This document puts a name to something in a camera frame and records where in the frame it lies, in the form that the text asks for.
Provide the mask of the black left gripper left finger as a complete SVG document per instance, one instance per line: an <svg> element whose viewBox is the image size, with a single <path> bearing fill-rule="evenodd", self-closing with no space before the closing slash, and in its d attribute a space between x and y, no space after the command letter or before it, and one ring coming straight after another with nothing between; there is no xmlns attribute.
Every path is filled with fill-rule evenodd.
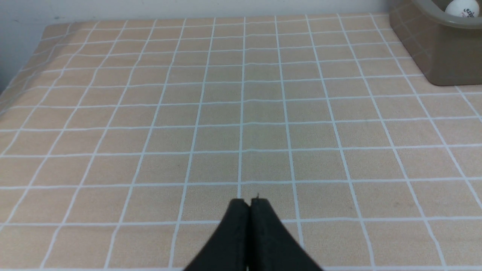
<svg viewBox="0 0 482 271"><path fill-rule="evenodd" d="M232 199L207 243L186 266L186 271L244 271L247 268L247 229L250 207Z"/></svg>

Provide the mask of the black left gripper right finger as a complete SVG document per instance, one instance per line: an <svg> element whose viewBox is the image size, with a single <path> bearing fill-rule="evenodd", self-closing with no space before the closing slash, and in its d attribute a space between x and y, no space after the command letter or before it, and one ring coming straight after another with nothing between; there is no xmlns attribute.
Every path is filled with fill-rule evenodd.
<svg viewBox="0 0 482 271"><path fill-rule="evenodd" d="M250 271L322 271L288 232L265 198L251 199Z"/></svg>

